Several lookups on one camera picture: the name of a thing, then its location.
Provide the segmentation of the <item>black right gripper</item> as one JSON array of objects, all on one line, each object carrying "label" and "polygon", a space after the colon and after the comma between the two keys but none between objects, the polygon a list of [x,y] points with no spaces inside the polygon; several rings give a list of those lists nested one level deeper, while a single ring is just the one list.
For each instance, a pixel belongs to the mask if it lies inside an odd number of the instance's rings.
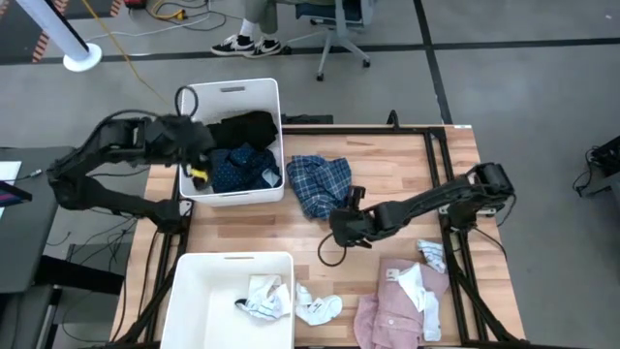
[{"label": "black right gripper", "polygon": [[364,187],[350,186],[345,207],[333,210],[328,218],[334,240],[341,247],[372,247],[366,239],[372,232],[372,218],[359,209],[359,203],[364,196]]}]

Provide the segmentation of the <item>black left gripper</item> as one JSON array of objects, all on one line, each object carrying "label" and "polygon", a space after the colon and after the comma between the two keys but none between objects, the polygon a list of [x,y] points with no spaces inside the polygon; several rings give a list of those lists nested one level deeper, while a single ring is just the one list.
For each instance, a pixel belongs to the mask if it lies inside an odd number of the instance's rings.
[{"label": "black left gripper", "polygon": [[163,145],[159,149],[165,155],[167,166],[180,164],[193,169],[207,169],[208,153],[216,142],[208,127],[189,117],[167,115],[159,118],[163,125]]}]

